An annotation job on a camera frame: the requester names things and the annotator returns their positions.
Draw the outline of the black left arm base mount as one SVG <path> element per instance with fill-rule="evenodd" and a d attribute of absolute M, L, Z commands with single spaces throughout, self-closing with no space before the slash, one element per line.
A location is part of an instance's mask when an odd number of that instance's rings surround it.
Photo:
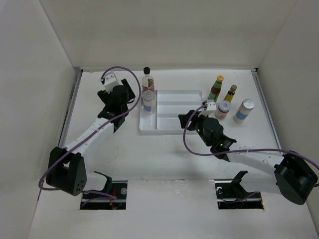
<path fill-rule="evenodd" d="M 128 181 L 113 180 L 100 172 L 88 175 L 82 194 L 81 210 L 125 210 Z"/>

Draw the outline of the white peppercorn jar silver lid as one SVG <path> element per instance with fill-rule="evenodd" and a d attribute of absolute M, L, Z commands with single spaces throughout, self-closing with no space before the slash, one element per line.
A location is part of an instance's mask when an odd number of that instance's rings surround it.
<path fill-rule="evenodd" d="M 153 115 L 155 113 L 155 94 L 154 92 L 147 90 L 142 93 L 142 100 L 144 105 L 144 111 L 148 115 Z"/>

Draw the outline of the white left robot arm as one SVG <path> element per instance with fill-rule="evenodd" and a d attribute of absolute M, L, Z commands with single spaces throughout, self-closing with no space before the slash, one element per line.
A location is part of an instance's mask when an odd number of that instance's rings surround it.
<path fill-rule="evenodd" d="M 128 104 L 136 95 L 126 79 L 113 81 L 98 92 L 104 108 L 94 123 L 76 140 L 64 147 L 52 149 L 46 184 L 72 196 L 82 192 L 96 193 L 100 198 L 108 198 L 112 192 L 111 177 L 100 172 L 87 172 L 85 162 L 92 159 L 99 144 L 112 136 L 125 122 L 129 114 Z"/>

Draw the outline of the dark soy sauce bottle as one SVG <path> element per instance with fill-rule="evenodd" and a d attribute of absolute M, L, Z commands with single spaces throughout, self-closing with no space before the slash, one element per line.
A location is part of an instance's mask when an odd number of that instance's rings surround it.
<path fill-rule="evenodd" d="M 142 93 L 145 91 L 155 91 L 154 79 L 150 75 L 151 70 L 149 67 L 143 69 L 144 76 L 142 78 Z"/>

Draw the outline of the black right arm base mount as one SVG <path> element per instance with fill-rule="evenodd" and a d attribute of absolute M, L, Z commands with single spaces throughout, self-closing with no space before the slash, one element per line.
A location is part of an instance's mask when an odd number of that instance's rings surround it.
<path fill-rule="evenodd" d="M 248 171 L 240 171 L 233 179 L 215 180 L 217 206 L 220 210 L 264 209 L 260 192 L 247 192 L 242 178 Z"/>

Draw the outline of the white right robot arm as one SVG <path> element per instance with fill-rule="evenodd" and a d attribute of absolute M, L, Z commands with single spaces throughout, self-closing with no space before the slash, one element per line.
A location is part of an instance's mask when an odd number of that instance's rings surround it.
<path fill-rule="evenodd" d="M 265 174 L 254 178 L 248 171 L 240 171 L 228 184 L 224 193 L 226 197 L 233 193 L 237 200 L 245 200 L 255 192 L 268 192 L 303 205 L 311 191 L 319 185 L 319 178 L 311 168 L 318 168 L 318 165 L 303 155 L 283 149 L 252 149 L 240 144 L 224 134 L 224 128 L 217 119 L 198 110 L 178 115 L 178 119 L 184 132 L 195 131 L 210 148 L 207 156 L 243 164 Z"/>

